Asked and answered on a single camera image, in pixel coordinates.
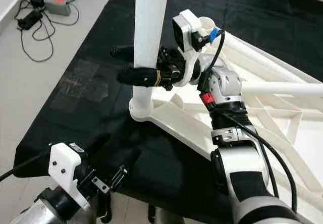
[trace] white pole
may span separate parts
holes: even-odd
[[[241,54],[247,56],[248,58],[259,63],[260,65],[263,65],[266,68],[273,70],[274,72],[283,76],[285,79],[287,79],[290,82],[306,83],[304,80],[297,77],[296,75],[294,75],[293,73],[291,73],[287,69],[274,63],[269,58],[265,57],[264,55],[258,53],[257,51],[251,49],[250,47],[248,47],[244,43],[240,42],[238,39],[235,38],[235,36],[233,36],[229,32],[226,32],[226,39],[225,39],[224,45],[234,49],[238,53],[241,53]]]
[[[134,67],[155,68],[167,0],[136,0]],[[130,114],[145,121],[153,110],[152,88],[133,87]]]
[[[274,93],[323,96],[323,84],[243,81],[242,93]]]

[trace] camera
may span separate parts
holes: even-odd
[[[173,17],[174,38],[182,52],[199,51],[210,42],[210,36],[202,30],[200,20],[189,10]]]

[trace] floor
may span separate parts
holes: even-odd
[[[76,0],[80,11],[79,22],[74,26],[56,25],[52,37],[55,51],[44,63],[27,58],[20,45],[17,23],[12,23],[0,36],[0,173],[11,169],[15,149],[56,86],[77,49],[85,39],[95,20],[108,0]],[[21,12],[24,17],[28,10]],[[71,23],[76,19],[72,8],[69,17],[51,16],[53,20]],[[50,53],[46,42],[35,42],[31,32],[25,31],[23,40],[26,50],[37,59]],[[46,36],[45,31],[36,35]],[[30,206],[35,197],[46,187],[55,187],[50,177],[18,179],[9,177],[0,183],[1,223],[9,223],[22,210]],[[148,223],[148,204],[121,194],[113,194],[111,223]],[[186,223],[199,223],[185,220]]]

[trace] blue clip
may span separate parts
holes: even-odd
[[[214,39],[216,39],[217,33],[218,33],[218,29],[217,28],[214,28],[213,31],[210,33],[210,42],[211,42],[211,44],[214,41]]]

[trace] red label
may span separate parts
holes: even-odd
[[[65,0],[54,0],[55,3],[60,3],[63,4],[65,2]]]
[[[210,93],[206,93],[204,95],[201,95],[201,99],[204,104],[209,104],[209,103],[214,102],[214,99]]]

